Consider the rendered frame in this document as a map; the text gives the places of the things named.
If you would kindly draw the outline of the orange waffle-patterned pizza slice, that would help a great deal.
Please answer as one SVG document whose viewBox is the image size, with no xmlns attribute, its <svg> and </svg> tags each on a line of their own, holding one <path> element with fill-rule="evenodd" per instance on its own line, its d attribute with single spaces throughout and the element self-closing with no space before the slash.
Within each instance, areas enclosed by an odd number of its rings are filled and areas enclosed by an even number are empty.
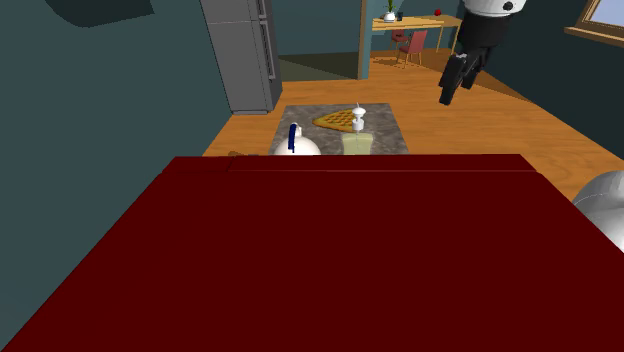
<svg viewBox="0 0 624 352">
<path fill-rule="evenodd" d="M 354 119 L 355 115 L 352 110 L 344 109 L 315 118 L 312 123 L 317 127 L 351 133 L 354 131 Z"/>
</svg>

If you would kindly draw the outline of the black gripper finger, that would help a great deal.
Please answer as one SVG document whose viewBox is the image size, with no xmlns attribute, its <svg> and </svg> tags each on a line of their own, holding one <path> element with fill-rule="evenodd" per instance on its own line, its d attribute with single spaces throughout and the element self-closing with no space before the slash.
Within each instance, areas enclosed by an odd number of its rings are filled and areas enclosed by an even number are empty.
<svg viewBox="0 0 624 352">
<path fill-rule="evenodd" d="M 441 104 L 449 105 L 452 102 L 453 96 L 466 74 L 467 64 L 467 54 L 454 54 L 449 57 L 439 81 L 439 86 L 442 88 L 439 99 Z"/>
<path fill-rule="evenodd" d="M 466 73 L 463 77 L 461 87 L 470 90 L 478 76 L 484 69 L 490 56 L 489 48 L 479 48 L 467 55 Z"/>
</svg>

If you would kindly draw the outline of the light wooden dining table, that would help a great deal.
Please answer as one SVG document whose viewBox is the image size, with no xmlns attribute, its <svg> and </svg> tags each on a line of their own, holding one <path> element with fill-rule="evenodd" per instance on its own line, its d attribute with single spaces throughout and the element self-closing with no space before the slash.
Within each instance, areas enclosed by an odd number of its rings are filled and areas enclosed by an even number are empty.
<svg viewBox="0 0 624 352">
<path fill-rule="evenodd" d="M 436 42 L 426 40 L 425 48 L 449 48 L 455 51 L 458 30 L 462 23 L 461 0 L 364 0 L 365 18 L 360 24 L 363 47 L 367 52 L 388 44 L 393 50 L 392 31 L 437 31 Z"/>
</svg>

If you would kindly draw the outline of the dark red robot stand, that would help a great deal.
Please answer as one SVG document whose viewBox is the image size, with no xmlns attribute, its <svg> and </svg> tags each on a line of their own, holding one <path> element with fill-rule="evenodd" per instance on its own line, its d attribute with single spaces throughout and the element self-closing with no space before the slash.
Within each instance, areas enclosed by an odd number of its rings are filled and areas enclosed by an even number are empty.
<svg viewBox="0 0 624 352">
<path fill-rule="evenodd" d="M 518 154 L 177 157 L 3 352 L 624 352 L 624 252 Z"/>
</svg>

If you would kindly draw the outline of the grey refrigerator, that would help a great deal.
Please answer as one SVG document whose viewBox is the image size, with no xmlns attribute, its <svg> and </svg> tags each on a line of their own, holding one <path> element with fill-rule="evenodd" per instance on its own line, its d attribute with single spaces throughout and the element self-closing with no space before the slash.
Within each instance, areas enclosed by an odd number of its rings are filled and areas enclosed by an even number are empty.
<svg viewBox="0 0 624 352">
<path fill-rule="evenodd" d="M 229 107 L 267 114 L 282 93 L 271 0 L 200 0 Z"/>
</svg>

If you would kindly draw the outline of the pale yellow soap dispenser bottle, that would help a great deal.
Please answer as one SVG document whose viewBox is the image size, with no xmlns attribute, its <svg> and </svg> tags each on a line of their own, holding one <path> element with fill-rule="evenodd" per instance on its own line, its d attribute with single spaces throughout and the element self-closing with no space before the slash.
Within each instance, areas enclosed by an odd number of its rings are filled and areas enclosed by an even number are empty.
<svg viewBox="0 0 624 352">
<path fill-rule="evenodd" d="M 356 104 L 352 109 L 354 118 L 351 120 L 351 130 L 342 134 L 341 140 L 345 155 L 370 155 L 374 141 L 372 133 L 364 132 L 364 115 L 366 110 Z"/>
</svg>

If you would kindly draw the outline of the wooden framed window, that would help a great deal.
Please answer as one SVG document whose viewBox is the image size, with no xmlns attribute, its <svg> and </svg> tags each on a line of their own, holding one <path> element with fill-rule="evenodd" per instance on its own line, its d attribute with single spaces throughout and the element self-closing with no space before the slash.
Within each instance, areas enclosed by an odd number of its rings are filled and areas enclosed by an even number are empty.
<svg viewBox="0 0 624 352">
<path fill-rule="evenodd" d="M 624 48 L 624 0 L 587 0 L 569 35 Z"/>
</svg>

